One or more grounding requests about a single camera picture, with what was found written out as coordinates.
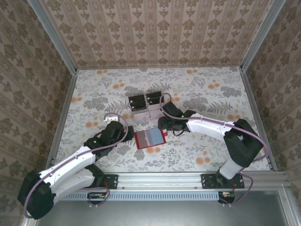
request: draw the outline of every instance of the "floral wallpaper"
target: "floral wallpaper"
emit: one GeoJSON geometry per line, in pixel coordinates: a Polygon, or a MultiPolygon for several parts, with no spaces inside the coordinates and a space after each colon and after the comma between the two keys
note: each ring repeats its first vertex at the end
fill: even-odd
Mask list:
{"type": "Polygon", "coordinates": [[[42,170],[71,75],[25,0],[0,1],[0,225],[18,225],[24,176],[42,170]]]}
{"type": "Polygon", "coordinates": [[[247,74],[277,165],[287,171],[300,208],[301,1],[286,1],[247,74]]]}
{"type": "Polygon", "coordinates": [[[41,0],[79,69],[239,65],[272,0],[41,0]]]}
{"type": "MultiPolygon", "coordinates": [[[[222,121],[246,119],[256,130],[238,67],[80,70],[56,163],[103,130],[103,116],[116,112],[135,131],[158,127],[158,120],[137,123],[128,97],[161,90],[183,112],[194,110],[222,121]]],[[[105,172],[217,171],[228,159],[224,142],[201,133],[168,133],[166,144],[138,150],[135,140],[121,143],[96,162],[105,172]]],[[[269,170],[266,159],[246,170],[269,170]]]]}

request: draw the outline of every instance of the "gray leaf pattern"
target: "gray leaf pattern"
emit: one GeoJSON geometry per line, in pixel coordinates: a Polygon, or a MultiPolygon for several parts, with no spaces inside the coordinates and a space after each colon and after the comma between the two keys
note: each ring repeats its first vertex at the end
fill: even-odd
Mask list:
{"type": "MultiPolygon", "coordinates": [[[[170,93],[174,104],[183,112],[190,109],[222,121],[244,118],[256,130],[235,67],[79,70],[77,73],[56,162],[70,156],[88,138],[103,130],[106,126],[103,116],[108,112],[121,114],[135,131],[157,127],[158,120],[135,122],[128,97],[158,90],[170,93]]],[[[138,150],[133,139],[118,144],[95,164],[104,172],[215,171],[227,158],[229,153],[220,140],[200,133],[175,137],[169,132],[164,145],[138,150]]],[[[269,167],[264,160],[251,164],[249,169],[268,170],[269,167]]]]}

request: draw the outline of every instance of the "cable connector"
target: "cable connector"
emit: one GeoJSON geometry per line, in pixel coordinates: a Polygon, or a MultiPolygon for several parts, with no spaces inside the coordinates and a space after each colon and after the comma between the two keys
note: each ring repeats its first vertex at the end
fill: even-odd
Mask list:
{"type": "Polygon", "coordinates": [[[109,124],[111,121],[119,121],[119,118],[116,115],[114,115],[114,116],[107,116],[107,117],[105,117],[104,121],[106,121],[107,124],[109,124]]]}

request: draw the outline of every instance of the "metal frame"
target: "metal frame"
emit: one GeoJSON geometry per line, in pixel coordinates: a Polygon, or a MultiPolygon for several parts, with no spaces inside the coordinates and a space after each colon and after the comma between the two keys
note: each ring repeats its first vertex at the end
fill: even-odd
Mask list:
{"type": "MultiPolygon", "coordinates": [[[[268,140],[267,134],[264,130],[264,126],[263,126],[263,123],[262,123],[262,120],[261,120],[261,117],[260,117],[260,114],[259,114],[259,110],[258,110],[258,107],[257,107],[257,104],[256,104],[256,100],[254,98],[252,88],[251,88],[250,82],[248,80],[248,76],[246,74],[246,71],[242,70],[241,68],[239,68],[239,71],[240,71],[241,78],[243,80],[243,84],[245,86],[246,94],[247,94],[247,97],[249,99],[250,107],[251,107],[251,110],[253,112],[253,116],[254,116],[255,123],[257,125],[259,136],[263,139],[263,141],[267,144],[267,146],[271,150],[271,147],[269,145],[269,140],[268,140]]],[[[274,159],[274,156],[273,156],[272,152],[269,153],[268,159],[270,161],[272,169],[274,171],[277,171],[278,168],[277,168],[277,165],[276,165],[276,162],[275,162],[275,159],[274,159]]]]}
{"type": "MultiPolygon", "coordinates": [[[[60,120],[58,123],[57,130],[55,132],[55,137],[50,149],[49,157],[47,160],[46,168],[48,168],[53,160],[53,157],[56,155],[59,144],[63,134],[63,128],[66,122],[71,97],[76,84],[77,75],[76,65],[69,54],[68,49],[61,40],[59,34],[57,33],[55,27],[51,23],[50,18],[48,17],[46,11],[44,10],[42,4],[39,1],[29,0],[29,3],[35,13],[37,14],[39,20],[41,21],[46,32],[50,36],[53,44],[61,55],[63,61],[68,67],[69,71],[72,74],[71,82],[68,88],[66,100],[64,102],[60,120]]],[[[254,99],[252,89],[247,78],[246,69],[250,65],[253,57],[255,56],[258,48],[262,44],[264,38],[266,37],[269,29],[274,23],[278,13],[283,7],[285,0],[273,1],[256,36],[253,39],[243,61],[241,64],[242,70],[240,70],[241,77],[246,89],[246,93],[250,102],[250,106],[254,115],[254,119],[259,131],[260,137],[269,145],[264,127],[259,115],[259,111],[254,99]]],[[[285,212],[287,222],[290,226],[301,225],[300,215],[298,213],[296,204],[294,202],[292,193],[289,191],[289,183],[287,182],[284,172],[278,172],[277,166],[272,154],[269,157],[270,164],[274,171],[244,171],[245,174],[251,176],[254,180],[254,185],[252,190],[254,191],[278,191],[281,203],[285,212]]],[[[201,184],[201,174],[212,173],[212,172],[180,172],[180,173],[114,173],[119,175],[119,184],[117,190],[114,193],[122,194],[125,192],[133,193],[145,193],[145,192],[200,192],[203,193],[205,190],[202,189],[201,184]]],[[[250,186],[250,179],[244,178],[245,189],[248,189],[250,186]]],[[[209,191],[227,191],[227,189],[211,189],[209,191]]],[[[35,226],[36,220],[24,218],[22,225],[23,226],[35,226]]]]}
{"type": "MultiPolygon", "coordinates": [[[[202,194],[203,192],[228,191],[231,189],[202,189],[201,174],[212,172],[179,172],[179,173],[114,173],[118,174],[118,188],[113,190],[114,194],[145,194],[147,192],[178,192],[186,194],[202,194]]],[[[289,183],[285,172],[280,171],[245,171],[254,180],[252,190],[254,191],[278,191],[282,201],[287,222],[290,226],[300,225],[300,216],[288,191],[289,183]]],[[[250,179],[244,178],[245,189],[250,186],[250,179]]],[[[24,219],[23,226],[34,226],[36,220],[24,219]]]]}
{"type": "Polygon", "coordinates": [[[64,130],[64,127],[65,127],[65,123],[66,123],[66,119],[67,119],[67,115],[68,115],[72,95],[73,95],[74,88],[75,88],[75,85],[76,85],[76,80],[77,80],[77,74],[72,75],[70,83],[69,83],[68,91],[67,91],[67,94],[66,94],[66,98],[65,98],[65,101],[64,101],[64,104],[63,104],[63,107],[62,107],[62,112],[61,112],[61,115],[60,115],[60,119],[58,121],[57,128],[56,128],[56,131],[55,131],[55,136],[53,138],[52,145],[51,145],[49,155],[48,155],[48,158],[47,158],[47,162],[46,162],[46,166],[45,166],[46,169],[48,169],[50,167],[50,165],[53,163],[54,156],[56,156],[56,154],[58,152],[58,148],[59,148],[60,143],[61,143],[63,130],[64,130]]]}
{"type": "Polygon", "coordinates": [[[217,67],[217,68],[222,68],[222,67],[238,67],[239,65],[157,65],[157,66],[124,66],[124,67],[79,67],[78,70],[85,71],[85,70],[104,70],[104,69],[144,69],[144,68],[188,68],[188,67],[217,67]]]}
{"type": "Polygon", "coordinates": [[[249,46],[249,49],[246,52],[246,55],[244,56],[243,61],[241,62],[243,70],[246,71],[249,67],[251,61],[253,60],[263,40],[267,36],[284,3],[285,0],[275,0],[271,3],[267,14],[265,15],[260,27],[258,28],[256,35],[253,38],[251,45],[249,46]]]}
{"type": "Polygon", "coordinates": [[[43,8],[41,1],[28,0],[28,2],[31,5],[35,14],[38,16],[39,21],[42,23],[45,31],[47,32],[48,36],[50,37],[56,50],[61,55],[61,58],[63,59],[65,65],[67,66],[71,75],[75,75],[76,65],[75,65],[71,55],[69,54],[68,49],[64,45],[59,33],[53,26],[50,18],[48,17],[46,10],[43,8]]]}

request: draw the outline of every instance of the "wire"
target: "wire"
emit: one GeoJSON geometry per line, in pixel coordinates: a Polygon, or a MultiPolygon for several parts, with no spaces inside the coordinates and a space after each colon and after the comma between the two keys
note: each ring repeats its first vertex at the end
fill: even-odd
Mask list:
{"type": "MultiPolygon", "coordinates": [[[[111,194],[111,191],[107,188],[107,187],[92,187],[92,188],[82,188],[81,190],[86,190],[86,191],[91,191],[91,190],[98,190],[98,189],[103,189],[103,190],[106,190],[107,191],[107,195],[106,197],[99,203],[97,204],[97,206],[100,206],[100,205],[103,205],[105,203],[105,201],[107,201],[107,199],[109,198],[110,194],[111,194]]],[[[97,195],[100,195],[100,194],[97,194],[97,193],[94,193],[94,194],[91,194],[89,196],[89,199],[88,199],[88,203],[90,204],[90,206],[92,206],[93,204],[91,203],[91,198],[94,197],[94,196],[97,196],[97,195]]]]}
{"type": "Polygon", "coordinates": [[[238,130],[238,131],[240,131],[240,132],[243,132],[243,133],[245,133],[245,134],[248,134],[248,135],[254,137],[255,139],[257,139],[258,141],[260,141],[260,142],[263,144],[263,146],[265,147],[265,149],[266,149],[267,152],[266,152],[263,156],[261,156],[261,157],[259,157],[259,158],[257,158],[257,159],[254,159],[253,162],[260,161],[260,160],[262,160],[262,159],[268,157],[269,154],[271,153],[271,149],[267,146],[267,144],[266,144],[259,136],[257,136],[257,135],[254,134],[254,133],[251,133],[251,132],[249,132],[249,131],[247,131],[247,130],[245,130],[245,129],[241,129],[241,128],[239,128],[239,127],[236,127],[236,126],[233,126],[233,125],[224,123],[224,122],[220,122],[220,121],[216,121],[216,120],[209,119],[209,118],[204,118],[204,117],[203,117],[203,118],[200,118],[200,117],[180,118],[180,117],[174,117],[174,116],[168,114],[168,113],[163,109],[163,106],[162,106],[162,103],[161,103],[162,97],[163,97],[164,95],[168,95],[168,96],[169,96],[170,102],[171,102],[172,97],[171,97],[171,95],[170,95],[169,93],[163,93],[162,96],[160,97],[160,108],[161,108],[161,110],[163,111],[163,113],[164,113],[165,115],[167,115],[168,117],[170,117],[170,118],[172,118],[172,119],[177,119],[177,120],[192,120],[192,119],[195,119],[195,120],[208,121],[208,122],[215,123],[215,124],[218,124],[218,125],[221,125],[221,126],[226,126],[226,127],[230,127],[230,128],[236,129],[236,130],[238,130]]]}
{"type": "Polygon", "coordinates": [[[24,208],[23,208],[23,214],[25,215],[26,218],[33,218],[32,216],[28,215],[27,214],[27,206],[28,206],[28,202],[29,202],[29,199],[32,195],[32,193],[34,192],[34,190],[37,188],[37,186],[42,183],[42,181],[44,181],[46,178],[48,177],[51,177],[56,171],[58,171],[61,167],[65,166],[66,164],[70,163],[71,161],[77,159],[78,157],[84,155],[84,154],[87,154],[87,153],[91,153],[91,152],[95,152],[95,151],[100,151],[100,150],[103,150],[103,149],[106,149],[106,148],[109,148],[109,147],[114,147],[116,146],[117,144],[119,144],[120,142],[122,142],[126,137],[127,137],[127,133],[128,133],[128,125],[127,125],[127,121],[124,117],[122,117],[121,115],[117,114],[117,113],[106,113],[103,117],[103,119],[105,120],[105,118],[108,116],[108,115],[116,115],[118,116],[119,118],[121,118],[124,123],[125,123],[125,127],[126,127],[126,132],[124,134],[124,136],[122,137],[122,139],[120,141],[117,141],[116,143],[114,144],[111,144],[111,145],[107,145],[107,146],[103,146],[103,147],[98,147],[98,148],[95,148],[95,149],[92,149],[92,150],[88,150],[88,151],[85,151],[85,152],[82,152],[82,153],[79,153],[77,156],[74,156],[72,158],[70,158],[69,160],[67,160],[66,162],[64,162],[63,164],[59,165],[57,168],[53,169],[51,172],[49,172],[47,175],[45,175],[44,177],[42,177],[33,187],[32,189],[29,191],[26,199],[25,199],[25,203],[24,203],[24,208]]]}
{"type": "Polygon", "coordinates": [[[235,205],[235,204],[240,203],[247,196],[247,194],[249,194],[251,188],[253,187],[254,181],[253,181],[252,177],[250,177],[250,176],[248,176],[246,174],[243,174],[242,172],[239,172],[239,174],[242,175],[243,177],[249,178],[251,180],[251,184],[250,184],[248,190],[246,191],[246,193],[244,193],[244,195],[239,200],[237,200],[237,201],[235,201],[233,203],[228,203],[226,200],[220,198],[220,200],[222,200],[223,202],[225,202],[224,204],[226,204],[226,205],[230,206],[230,205],[235,205]]]}
{"type": "MultiPolygon", "coordinates": [[[[160,108],[161,108],[161,110],[163,111],[163,113],[164,113],[165,115],[167,115],[168,117],[170,117],[170,118],[172,118],[172,119],[177,119],[177,120],[203,120],[203,121],[208,121],[208,122],[215,123],[215,124],[218,124],[218,125],[221,125],[221,126],[226,126],[226,127],[230,127],[230,128],[236,129],[236,130],[238,130],[238,131],[240,131],[240,132],[243,132],[243,133],[245,133],[245,134],[248,134],[248,135],[254,137],[255,139],[257,139],[258,141],[260,141],[260,142],[263,144],[263,146],[264,146],[265,149],[266,149],[266,153],[265,153],[263,156],[261,156],[261,157],[255,159],[255,160],[253,160],[253,162],[260,161],[260,160],[262,160],[262,159],[268,157],[269,154],[271,153],[271,149],[267,146],[267,144],[266,144],[259,136],[257,136],[256,134],[253,134],[253,133],[251,133],[251,132],[249,132],[249,131],[247,131],[247,130],[245,130],[245,129],[241,129],[241,128],[239,128],[239,127],[236,127],[236,126],[233,126],[233,125],[224,123],[224,122],[212,120],[212,119],[209,119],[209,118],[200,118],[200,117],[189,117],[189,118],[182,118],[182,117],[181,117],[181,118],[179,118],[179,117],[174,117],[174,116],[168,114],[168,113],[163,109],[162,102],[161,102],[161,100],[162,100],[162,98],[164,97],[164,95],[168,95],[168,96],[169,96],[170,102],[171,102],[171,100],[172,100],[172,97],[171,97],[171,95],[170,95],[169,93],[163,93],[162,96],[160,97],[160,102],[159,102],[159,103],[160,103],[160,108]]],[[[225,202],[226,204],[228,204],[228,205],[234,205],[234,204],[237,204],[237,203],[241,202],[241,201],[246,197],[246,195],[250,192],[250,190],[251,190],[251,188],[252,188],[252,186],[253,186],[253,179],[252,179],[250,176],[243,174],[241,171],[239,172],[239,174],[242,175],[243,177],[249,178],[249,179],[251,180],[251,184],[250,184],[250,186],[249,186],[247,192],[246,192],[239,200],[237,200],[236,202],[233,202],[233,203],[230,204],[230,203],[228,203],[227,201],[225,201],[224,199],[220,199],[220,200],[224,201],[224,202],[225,202]]]]}
{"type": "Polygon", "coordinates": [[[234,195],[235,195],[235,184],[234,184],[234,182],[233,182],[233,190],[232,190],[232,192],[233,192],[234,195]]]}
{"type": "Polygon", "coordinates": [[[99,133],[96,133],[93,137],[97,137],[98,135],[100,135],[102,133],[102,131],[100,131],[99,133]]]}
{"type": "Polygon", "coordinates": [[[181,132],[181,133],[179,133],[178,135],[176,135],[176,134],[174,133],[174,131],[173,131],[173,134],[174,134],[176,137],[178,137],[178,136],[182,135],[182,134],[183,134],[183,132],[185,132],[184,130],[182,130],[182,132],[181,132]]]}

